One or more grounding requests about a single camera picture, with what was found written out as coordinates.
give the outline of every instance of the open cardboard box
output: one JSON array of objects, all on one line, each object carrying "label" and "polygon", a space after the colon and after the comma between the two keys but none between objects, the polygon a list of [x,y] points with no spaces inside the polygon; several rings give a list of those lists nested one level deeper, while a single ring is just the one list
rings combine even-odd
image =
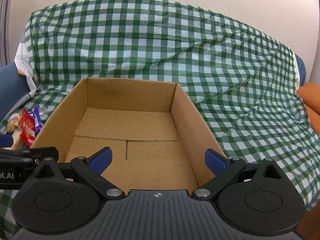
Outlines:
[{"label": "open cardboard box", "polygon": [[187,189],[214,177],[206,149],[224,155],[177,83],[86,78],[64,98],[32,147],[55,146],[59,162],[112,149],[102,176],[130,189]]}]

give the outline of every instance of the green and white checkered cloth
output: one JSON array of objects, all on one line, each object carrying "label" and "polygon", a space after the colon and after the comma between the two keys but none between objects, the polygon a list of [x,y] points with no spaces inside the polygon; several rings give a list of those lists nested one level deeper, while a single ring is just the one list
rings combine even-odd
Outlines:
[{"label": "green and white checkered cloth", "polygon": [[32,13],[25,38],[38,87],[26,109],[50,113],[88,76],[178,82],[227,157],[271,157],[306,207],[319,196],[320,140],[295,94],[294,53],[270,36],[177,2],[81,0]]}]

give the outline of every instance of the silver screw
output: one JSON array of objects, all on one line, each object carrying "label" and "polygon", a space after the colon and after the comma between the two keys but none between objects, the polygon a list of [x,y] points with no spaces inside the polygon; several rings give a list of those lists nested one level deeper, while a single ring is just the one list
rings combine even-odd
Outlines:
[{"label": "silver screw", "polygon": [[22,160],[23,162],[29,162],[29,161],[31,161],[30,158],[21,158],[21,160]]},{"label": "silver screw", "polygon": [[197,197],[207,197],[210,195],[210,191],[205,188],[199,188],[195,191]]},{"label": "silver screw", "polygon": [[122,194],[122,190],[118,188],[111,188],[107,190],[107,195],[109,197],[119,197]]}]

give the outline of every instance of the snack package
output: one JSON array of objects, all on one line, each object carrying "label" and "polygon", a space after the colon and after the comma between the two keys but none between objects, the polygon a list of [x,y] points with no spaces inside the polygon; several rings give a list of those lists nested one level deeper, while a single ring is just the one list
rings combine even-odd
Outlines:
[{"label": "snack package", "polygon": [[21,126],[20,137],[25,142],[25,144],[30,147],[36,138],[35,122],[25,109],[23,109],[22,111],[20,126]]},{"label": "snack package", "polygon": [[39,109],[40,109],[39,105],[32,109],[33,117],[35,119],[35,132],[36,133],[40,132],[40,130],[43,127],[43,123],[42,123],[41,118],[40,118]]},{"label": "snack package", "polygon": [[7,132],[13,133],[19,127],[22,113],[12,114],[8,120]]}]

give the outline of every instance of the curtain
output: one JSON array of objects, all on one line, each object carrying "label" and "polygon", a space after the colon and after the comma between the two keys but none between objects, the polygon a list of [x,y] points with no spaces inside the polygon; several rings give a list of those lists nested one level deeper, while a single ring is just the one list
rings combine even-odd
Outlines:
[{"label": "curtain", "polygon": [[0,67],[9,64],[9,10],[11,0],[0,0]]}]

